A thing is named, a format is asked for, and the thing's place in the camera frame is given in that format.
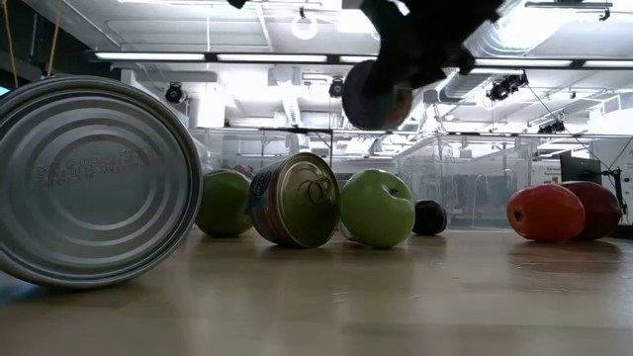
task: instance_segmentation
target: pull tab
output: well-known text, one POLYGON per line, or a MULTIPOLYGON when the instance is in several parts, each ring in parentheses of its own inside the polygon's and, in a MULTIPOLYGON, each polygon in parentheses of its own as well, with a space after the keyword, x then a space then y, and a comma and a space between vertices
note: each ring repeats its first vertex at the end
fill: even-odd
POLYGON ((308 198, 313 204, 320 203, 332 189, 332 184, 327 177, 316 179, 308 185, 308 198))

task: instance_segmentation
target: security camera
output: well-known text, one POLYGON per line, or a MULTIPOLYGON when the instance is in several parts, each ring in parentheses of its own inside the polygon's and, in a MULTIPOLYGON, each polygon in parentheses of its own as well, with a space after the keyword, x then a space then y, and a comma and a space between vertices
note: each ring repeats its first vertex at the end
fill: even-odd
POLYGON ((329 86, 329 97, 340 98, 341 96, 343 96, 343 79, 334 78, 332 79, 332 84, 329 86))
POLYGON ((171 83, 169 89, 165 92, 165 99, 172 104, 180 104, 186 98, 185 92, 182 91, 182 83, 171 83))

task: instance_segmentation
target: ceiling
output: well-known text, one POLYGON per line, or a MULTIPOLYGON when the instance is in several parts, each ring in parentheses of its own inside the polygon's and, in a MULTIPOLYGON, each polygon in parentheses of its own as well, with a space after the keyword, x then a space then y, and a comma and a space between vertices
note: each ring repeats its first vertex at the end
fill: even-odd
MULTIPOLYGON (((57 1, 23 1, 54 20, 57 1)), ((341 0, 269 0, 242 10, 233 9, 224 1, 209 0, 185 1, 188 5, 168 4, 168 0, 60 1, 61 26, 99 50, 371 54, 379 48, 371 27, 363 32, 366 23, 349 20, 353 14, 341 11, 341 0), (206 5, 192 5, 197 2, 206 5), (306 6, 306 14, 317 23, 317 32, 310 40, 300 40, 292 31, 299 3, 306 6), (342 33, 338 27, 344 24, 360 29, 357 31, 360 33, 342 33)), ((611 1, 615 5, 611 17, 602 22, 598 19, 600 11, 566 11, 563 16, 551 10, 544 13, 526 9, 524 0, 506 0, 510 10, 505 17, 504 32, 498 33, 496 39, 503 39, 502 49, 522 47, 521 52, 508 50, 507 54, 633 58, 633 36, 630 36, 633 1, 611 1), (514 12, 518 11, 523 12, 516 15, 514 12)), ((304 21, 296 25, 300 35, 309 27, 304 21)), ((449 15, 446 26, 450 26, 449 15)), ((485 31, 487 28, 480 29, 481 33, 485 31)), ((229 119, 271 118, 275 112, 284 110, 284 104, 278 87, 268 85, 270 67, 162 63, 147 65, 139 71, 138 78, 164 88, 166 77, 171 78, 172 74, 213 71, 229 93, 226 111, 229 119)), ((312 65, 301 69, 344 76, 349 67, 312 65)), ((614 91, 633 89, 633 71, 529 70, 527 75, 547 109, 527 89, 493 105, 485 98, 486 88, 498 78, 491 76, 462 99, 462 104, 469 105, 440 105, 441 113, 450 115, 447 128, 520 130, 543 118, 548 109, 565 113, 571 124, 582 124, 587 120, 588 108, 613 97, 614 91), (577 93, 575 99, 571 99, 572 92, 577 93)), ((301 111, 340 113, 340 101, 330 99, 327 88, 328 84, 323 84, 298 90, 301 111)))

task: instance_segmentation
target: red fruit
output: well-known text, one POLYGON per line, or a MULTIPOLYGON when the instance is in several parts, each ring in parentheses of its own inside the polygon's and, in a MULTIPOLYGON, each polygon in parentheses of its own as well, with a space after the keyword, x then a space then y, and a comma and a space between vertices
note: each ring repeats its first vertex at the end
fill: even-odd
POLYGON ((585 207, 585 228, 576 239, 593 241, 615 230, 622 213, 613 193, 592 182, 565 182, 561 185, 572 191, 585 207))
POLYGON ((585 209, 569 189, 544 184, 515 193, 507 204, 507 219, 514 231, 526 239, 569 241, 583 231, 585 209))

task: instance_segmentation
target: robotic arm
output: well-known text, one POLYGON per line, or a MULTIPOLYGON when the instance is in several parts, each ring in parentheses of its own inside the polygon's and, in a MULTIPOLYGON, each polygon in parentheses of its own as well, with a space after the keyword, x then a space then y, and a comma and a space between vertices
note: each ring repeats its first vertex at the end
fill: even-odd
MULTIPOLYGON (((240 9, 249 0, 228 0, 240 9)), ((468 74, 475 59, 463 42, 486 20, 498 20, 503 0, 364 0, 360 10, 380 35, 376 60, 356 64, 343 89, 349 122, 363 130, 388 130, 407 117, 412 90, 444 79, 442 68, 468 74)))

